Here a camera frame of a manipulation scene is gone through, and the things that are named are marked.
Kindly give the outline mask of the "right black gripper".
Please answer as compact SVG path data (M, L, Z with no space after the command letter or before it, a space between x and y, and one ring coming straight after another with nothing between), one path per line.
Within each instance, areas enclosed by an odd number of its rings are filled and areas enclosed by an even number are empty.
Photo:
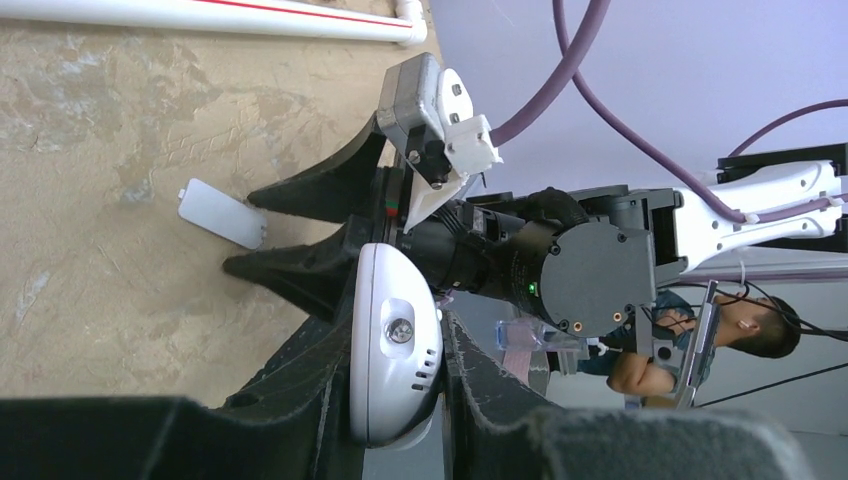
M246 197L257 208L343 223L371 216L370 287L392 297L465 291L493 299L538 299L550 257L550 192L450 199L409 232L412 175L378 163L387 137L373 114L360 132L318 164ZM306 314L332 323L353 293L368 225L344 225L311 245L279 247L224 260L223 271L264 287Z

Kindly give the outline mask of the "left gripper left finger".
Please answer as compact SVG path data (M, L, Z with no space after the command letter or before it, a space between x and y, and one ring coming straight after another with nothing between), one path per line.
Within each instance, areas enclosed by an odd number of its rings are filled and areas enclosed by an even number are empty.
M218 408L186 397L5 400L5 479L342 479L351 324L310 319Z

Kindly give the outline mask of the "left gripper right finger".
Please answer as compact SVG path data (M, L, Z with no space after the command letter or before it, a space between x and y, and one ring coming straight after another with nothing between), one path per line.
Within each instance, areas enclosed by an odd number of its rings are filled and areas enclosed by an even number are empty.
M746 412L568 409L443 315L448 479L812 479L798 442Z

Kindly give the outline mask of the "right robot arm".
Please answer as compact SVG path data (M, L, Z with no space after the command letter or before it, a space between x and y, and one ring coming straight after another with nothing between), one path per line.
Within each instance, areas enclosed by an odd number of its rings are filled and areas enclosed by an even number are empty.
M384 246L380 278L401 292L465 291L565 333L600 337L652 302L657 288L733 249L847 249L842 143L720 159L712 191L759 214L759 223L745 225L718 216L689 189L625 185L466 200L441 190L436 209L415 222L417 168L435 157L439 141L416 128L409 159L382 167L386 142L370 122L319 164L250 193L255 207L338 230L313 245L231 257L224 271L329 321L354 282L368 280L354 267L367 258L364 247Z

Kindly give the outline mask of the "white battery compartment cover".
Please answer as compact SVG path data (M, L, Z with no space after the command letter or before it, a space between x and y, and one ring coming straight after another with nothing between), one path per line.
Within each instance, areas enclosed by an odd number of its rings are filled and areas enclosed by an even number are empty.
M258 210L197 178L190 179L177 198L181 219L245 249L263 245L267 220Z

